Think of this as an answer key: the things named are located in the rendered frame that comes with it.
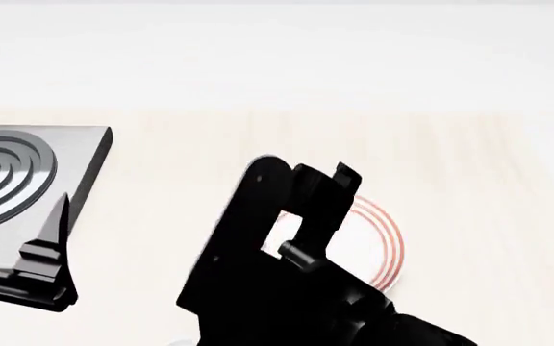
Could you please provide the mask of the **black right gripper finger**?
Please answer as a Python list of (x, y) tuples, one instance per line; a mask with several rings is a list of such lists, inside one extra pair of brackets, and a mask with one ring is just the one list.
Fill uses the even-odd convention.
[(324, 259), (327, 247), (352, 207), (362, 176), (338, 163), (329, 176), (304, 163), (280, 166), (285, 198), (281, 210), (301, 218), (293, 238), (280, 246), (286, 259)]
[(221, 290), (224, 270), (231, 259), (247, 259), (264, 244), (277, 216), (290, 197), (292, 169), (275, 156), (255, 158), (240, 178), (227, 207), (217, 221), (176, 305), (200, 314)]

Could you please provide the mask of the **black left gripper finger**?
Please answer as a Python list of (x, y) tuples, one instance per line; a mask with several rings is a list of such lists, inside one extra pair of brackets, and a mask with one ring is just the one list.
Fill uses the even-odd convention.
[(65, 192), (56, 202), (42, 229), (35, 239), (40, 248), (42, 261), (51, 269), (44, 270), (61, 286), (67, 288), (73, 296), (78, 296), (68, 263), (67, 243), (69, 239), (69, 198)]

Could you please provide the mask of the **grey stove burner plate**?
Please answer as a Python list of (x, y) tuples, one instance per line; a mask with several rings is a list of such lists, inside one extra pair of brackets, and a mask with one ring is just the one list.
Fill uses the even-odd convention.
[(75, 224), (112, 143), (108, 126), (0, 126), (0, 274), (63, 196)]

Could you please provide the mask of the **white plate with red rings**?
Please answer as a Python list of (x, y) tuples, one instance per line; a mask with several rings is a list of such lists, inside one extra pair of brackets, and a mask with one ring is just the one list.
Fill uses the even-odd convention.
[(358, 279), (385, 292), (400, 275), (405, 246), (389, 214), (358, 195), (329, 242), (326, 254)]

